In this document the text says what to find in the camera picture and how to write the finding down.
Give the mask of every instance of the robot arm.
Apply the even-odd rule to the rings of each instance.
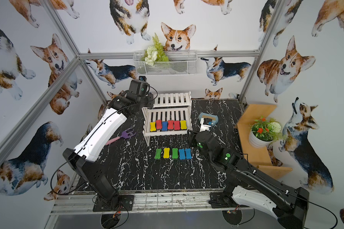
[[[115,131],[136,114],[142,107],[153,107],[153,95],[149,94],[149,84],[145,81],[132,80],[129,90],[115,97],[106,109],[104,116],[74,149],[65,149],[64,158],[103,199],[110,201],[112,208],[119,204],[118,192],[105,176],[106,168],[96,160],[106,142]]]
[[[250,164],[242,153],[222,148],[208,131],[188,131],[190,147],[198,147],[201,154],[218,171],[227,174],[225,207],[232,201],[251,206],[275,217],[286,229],[303,229],[308,210],[309,192],[300,187],[284,185]],[[257,191],[234,184],[241,180]]]

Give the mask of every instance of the white wooden shelf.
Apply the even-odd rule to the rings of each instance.
[[[149,146],[151,136],[185,135],[187,130],[192,130],[191,125],[191,93],[159,94],[155,97],[153,108],[143,107],[144,130],[143,135]],[[162,122],[173,120],[186,120],[187,130],[180,131],[150,131],[150,123],[156,120]]]

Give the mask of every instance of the artificial fern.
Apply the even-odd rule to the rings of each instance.
[[[170,61],[163,50],[163,45],[159,42],[159,38],[156,33],[154,33],[154,36],[152,37],[154,48],[156,48],[157,53],[157,59],[156,62],[168,62]],[[147,51],[145,51],[144,57],[142,57],[142,61],[145,61],[145,58],[148,56]]]

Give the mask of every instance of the pink handle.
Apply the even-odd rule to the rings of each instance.
[[[121,137],[115,137],[115,138],[113,138],[113,139],[111,139],[111,140],[108,140],[108,141],[106,142],[105,145],[109,145],[109,144],[111,144],[112,142],[115,142],[115,141],[119,140],[120,138],[121,138]]]

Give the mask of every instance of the wire basket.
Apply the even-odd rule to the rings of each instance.
[[[197,51],[167,51],[169,62],[154,62],[153,66],[142,61],[145,51],[134,52],[134,64],[138,75],[194,75],[196,74]]]

